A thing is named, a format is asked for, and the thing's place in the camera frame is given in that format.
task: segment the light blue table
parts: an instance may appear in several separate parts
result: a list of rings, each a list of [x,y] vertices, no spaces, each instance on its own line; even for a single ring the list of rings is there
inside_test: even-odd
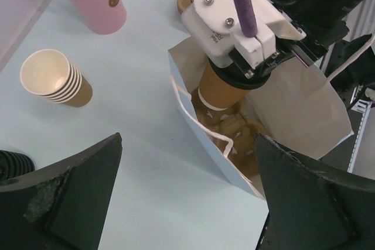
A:
[[[53,0],[0,73],[0,148],[40,169],[120,132],[123,153],[100,249],[254,249],[267,205],[233,187],[177,110],[167,50],[189,35],[176,0],[123,0],[117,33],[93,34],[68,0]],[[24,90],[31,53],[62,51],[93,86],[84,108]]]

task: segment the brown paper cup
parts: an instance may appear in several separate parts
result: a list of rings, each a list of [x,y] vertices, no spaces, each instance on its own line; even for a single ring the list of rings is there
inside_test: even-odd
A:
[[[198,96],[198,89],[192,92],[192,103],[194,106],[195,113],[198,121],[205,127],[215,131],[215,127],[218,126],[223,120],[230,116],[240,114],[245,115],[245,100],[241,99],[235,103],[232,107],[228,107],[224,111],[214,111],[205,106]]]
[[[235,88],[227,84],[217,76],[209,62],[200,79],[198,90],[202,103],[216,111],[231,107],[250,92],[250,90]]]
[[[68,105],[75,108],[83,107],[90,102],[93,96],[93,88],[90,83],[82,76],[82,85],[78,93],[70,100],[64,102],[64,105]]]
[[[43,98],[55,102],[55,101],[60,101],[69,96],[70,93],[74,92],[76,88],[79,86],[79,75],[80,72],[76,67],[72,66],[72,72],[71,76],[72,79],[69,81],[69,83],[65,86],[65,88],[61,89],[57,94],[53,94],[51,96],[44,96]]]
[[[54,49],[43,49],[31,54],[20,70],[23,87],[42,98],[63,91],[72,80],[73,66],[67,57]]]

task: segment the white rope handle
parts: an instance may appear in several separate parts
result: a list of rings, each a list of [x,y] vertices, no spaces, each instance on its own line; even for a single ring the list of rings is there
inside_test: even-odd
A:
[[[203,124],[201,124],[198,120],[196,120],[194,117],[192,117],[190,115],[190,113],[186,110],[186,108],[183,106],[183,103],[181,101],[181,98],[180,98],[180,94],[179,92],[181,92],[182,94],[184,94],[185,96],[187,96],[190,100],[192,99],[192,96],[186,92],[181,86],[179,86],[176,81],[175,81],[175,78],[173,75],[170,76],[171,78],[171,83],[172,83],[172,87],[173,87],[173,90],[176,94],[176,97],[177,97],[177,100],[178,100],[178,103],[180,104],[183,112],[196,124],[198,125],[203,131],[205,131],[207,134],[209,134],[210,136],[216,138],[216,139],[219,139],[219,140],[222,140],[222,141],[225,141],[227,142],[228,144],[226,145],[225,147],[225,150],[223,152],[223,155],[225,158],[228,158],[228,155],[230,153],[230,151],[232,150],[233,148],[233,140],[228,138],[227,136],[224,136],[222,134],[219,134],[219,133],[216,133],[216,132],[213,132],[211,131],[210,129],[206,128]]]
[[[340,67],[338,67],[333,73],[331,73],[326,80],[325,85],[330,83],[332,79],[338,76],[344,69],[349,67],[352,63],[354,63],[375,41],[375,32],[373,33],[372,37],[367,41],[357,52],[355,52],[351,57],[343,63]]]

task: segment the white paper bag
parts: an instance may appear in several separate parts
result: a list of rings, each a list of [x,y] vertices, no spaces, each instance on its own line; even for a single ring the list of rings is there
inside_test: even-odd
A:
[[[209,155],[235,186],[262,197],[260,177],[244,177],[207,136],[212,134],[196,119],[191,93],[198,87],[206,55],[190,37],[169,50],[171,80],[178,107]],[[248,117],[260,120],[279,143],[319,159],[352,134],[346,108],[326,77],[316,67],[306,68],[298,59],[282,63],[267,83],[246,96]]]

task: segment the brown cup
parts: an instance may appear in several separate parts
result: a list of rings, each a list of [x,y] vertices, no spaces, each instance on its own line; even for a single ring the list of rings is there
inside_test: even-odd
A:
[[[205,106],[222,111],[231,107],[250,90],[235,88],[223,81],[208,62],[199,83],[199,98]]]
[[[80,108],[90,102],[93,96],[93,88],[90,83],[82,76],[82,85],[78,93],[74,97],[66,102],[64,105],[69,105],[71,107]]]
[[[202,103],[198,96],[198,88],[192,92],[192,103],[194,106],[195,113],[198,121],[205,127],[213,129],[220,125],[220,123],[236,114],[245,115],[245,100],[242,99],[235,103],[232,107],[225,109],[224,111],[214,111]]]

